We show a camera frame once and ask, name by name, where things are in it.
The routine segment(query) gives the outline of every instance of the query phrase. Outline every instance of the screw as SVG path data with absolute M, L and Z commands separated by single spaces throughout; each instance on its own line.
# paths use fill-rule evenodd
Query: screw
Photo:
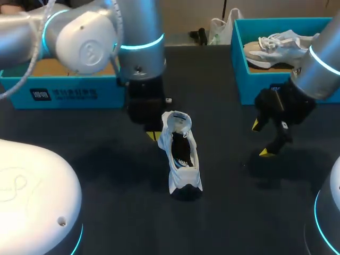
M 134 68 L 138 73 L 141 73 L 142 72 L 142 67 L 141 66 L 136 66 L 135 68 Z
M 296 75 L 299 75 L 301 73 L 301 67 L 299 67 L 298 69 L 295 69 L 294 73 Z

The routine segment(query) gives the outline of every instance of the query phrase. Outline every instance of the shoelace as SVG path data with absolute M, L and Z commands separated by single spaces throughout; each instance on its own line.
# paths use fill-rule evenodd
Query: shoelace
M 279 39 L 274 38 L 276 35 L 278 35 L 278 33 L 275 33 L 268 37 L 259 37 L 259 45 L 261 49 L 262 50 L 274 49 L 275 47 L 281 45 L 282 42 Z

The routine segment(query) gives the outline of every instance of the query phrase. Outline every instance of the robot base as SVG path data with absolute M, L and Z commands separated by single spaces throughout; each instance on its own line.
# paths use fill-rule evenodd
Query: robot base
M 308 255 L 339 255 L 340 236 L 340 210 L 335 200 L 339 197 L 339 186 L 331 189 L 337 184 L 337 172 L 339 160 L 333 167 L 332 173 L 326 179 L 322 189 L 318 193 L 313 209 L 309 212 L 304 226 L 304 241 Z

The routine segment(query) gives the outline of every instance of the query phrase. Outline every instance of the black object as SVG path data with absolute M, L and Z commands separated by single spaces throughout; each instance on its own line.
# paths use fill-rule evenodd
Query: black object
M 161 77 L 147 81 L 130 81 L 127 112 L 132 122 L 159 126 L 166 108 Z
M 255 99 L 258 117 L 253 130 L 261 131 L 272 119 L 277 130 L 277 136 L 260 155 L 278 154 L 284 144 L 293 142 L 289 127 L 293 124 L 302 123 L 315 106 L 315 100 L 299 91 L 291 79 L 284 84 L 272 84 L 269 89 L 262 89 Z
M 227 8 L 227 0 L 224 0 L 224 5 L 223 5 L 223 12 L 222 12 L 222 20 L 224 21 L 225 17 L 225 9 Z
M 198 31 L 189 32 L 189 36 L 195 40 L 195 43 L 199 45 L 208 45 L 208 38 L 204 28 L 200 28 Z

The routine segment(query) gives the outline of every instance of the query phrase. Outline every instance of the black shoe sole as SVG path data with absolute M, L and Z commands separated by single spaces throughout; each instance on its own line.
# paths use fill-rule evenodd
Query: black shoe sole
M 202 196 L 202 191 L 191 184 L 187 184 L 181 189 L 175 189 L 171 197 L 179 201 L 194 201 Z

